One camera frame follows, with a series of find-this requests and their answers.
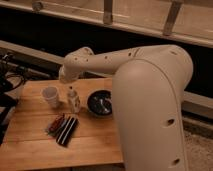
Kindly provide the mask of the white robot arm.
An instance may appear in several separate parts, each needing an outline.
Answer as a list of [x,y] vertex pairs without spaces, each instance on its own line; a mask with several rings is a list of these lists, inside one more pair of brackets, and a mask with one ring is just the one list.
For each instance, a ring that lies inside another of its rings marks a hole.
[[126,171],[188,171],[181,103],[193,63],[183,48],[155,45],[94,54],[83,47],[64,58],[59,80],[73,82],[85,71],[113,76],[113,116]]

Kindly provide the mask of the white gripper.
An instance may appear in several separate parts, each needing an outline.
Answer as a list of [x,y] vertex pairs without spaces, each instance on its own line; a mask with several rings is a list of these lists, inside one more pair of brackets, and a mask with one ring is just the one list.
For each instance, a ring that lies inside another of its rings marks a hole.
[[72,70],[71,68],[62,66],[59,69],[59,81],[67,84],[76,81],[79,78],[80,72]]

